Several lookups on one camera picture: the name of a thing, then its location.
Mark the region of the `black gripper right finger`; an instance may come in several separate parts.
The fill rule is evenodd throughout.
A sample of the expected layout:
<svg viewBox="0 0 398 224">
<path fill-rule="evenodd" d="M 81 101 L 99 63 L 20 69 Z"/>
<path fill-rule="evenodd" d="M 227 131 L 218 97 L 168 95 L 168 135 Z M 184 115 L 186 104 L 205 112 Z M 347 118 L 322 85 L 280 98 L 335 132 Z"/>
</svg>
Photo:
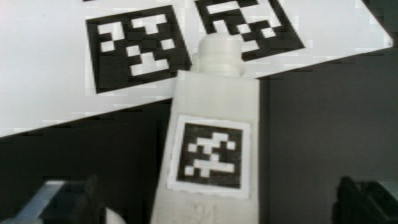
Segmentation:
<svg viewBox="0 0 398 224">
<path fill-rule="evenodd" d="M 333 224 L 398 224 L 398 180 L 342 178 Z"/>
</svg>

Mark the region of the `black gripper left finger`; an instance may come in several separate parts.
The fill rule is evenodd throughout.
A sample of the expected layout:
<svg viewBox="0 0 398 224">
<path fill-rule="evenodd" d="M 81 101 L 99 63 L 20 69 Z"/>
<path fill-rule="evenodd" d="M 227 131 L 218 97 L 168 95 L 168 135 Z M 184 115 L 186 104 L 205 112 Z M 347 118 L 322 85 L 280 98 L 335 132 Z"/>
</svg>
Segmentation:
<svg viewBox="0 0 398 224">
<path fill-rule="evenodd" d="M 40 214 L 43 224 L 106 224 L 99 178 L 68 181 Z"/>
</svg>

